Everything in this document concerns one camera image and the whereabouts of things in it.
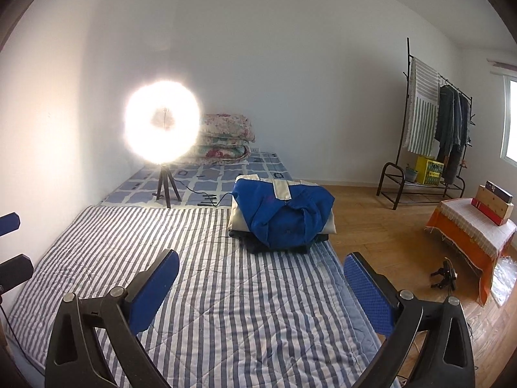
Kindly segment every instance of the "black box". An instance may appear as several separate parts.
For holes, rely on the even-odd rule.
[[[488,189],[490,192],[493,192],[505,203],[510,204],[512,202],[513,195],[498,187],[493,182],[487,181],[487,183],[485,184],[485,188]]]

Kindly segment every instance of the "red box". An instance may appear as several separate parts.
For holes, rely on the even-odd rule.
[[[471,204],[476,207],[480,212],[482,212],[485,216],[487,216],[490,220],[492,220],[498,226],[502,226],[505,224],[508,219],[502,219],[492,210],[490,210],[487,206],[485,206],[482,202],[473,198]]]

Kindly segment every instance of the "glowing light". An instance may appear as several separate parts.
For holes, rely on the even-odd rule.
[[[144,159],[169,163],[187,153],[197,138],[200,112],[183,85],[159,81],[137,90],[126,107],[126,140]]]

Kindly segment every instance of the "ceiling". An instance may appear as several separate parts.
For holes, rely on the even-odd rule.
[[[517,44],[488,0],[397,0],[462,48],[517,52]]]

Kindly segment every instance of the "wall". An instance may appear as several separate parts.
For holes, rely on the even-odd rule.
[[[209,112],[248,115],[297,178],[378,181],[412,53],[455,82],[457,48],[395,0],[179,0],[170,65]]]
[[[467,197],[476,195],[477,187],[487,180],[495,182],[512,194],[517,194],[517,168],[501,159],[505,128],[505,85],[502,76],[491,74],[498,69],[487,58],[517,64],[516,53],[466,49],[463,51],[465,74],[464,92],[473,97],[475,113],[470,136],[472,148],[467,150]],[[517,210],[512,214],[517,221]]]
[[[123,107],[166,76],[174,4],[36,0],[22,17],[0,53],[0,215],[21,217],[0,238],[0,262],[24,253],[36,264],[84,207],[141,167],[123,140]]]

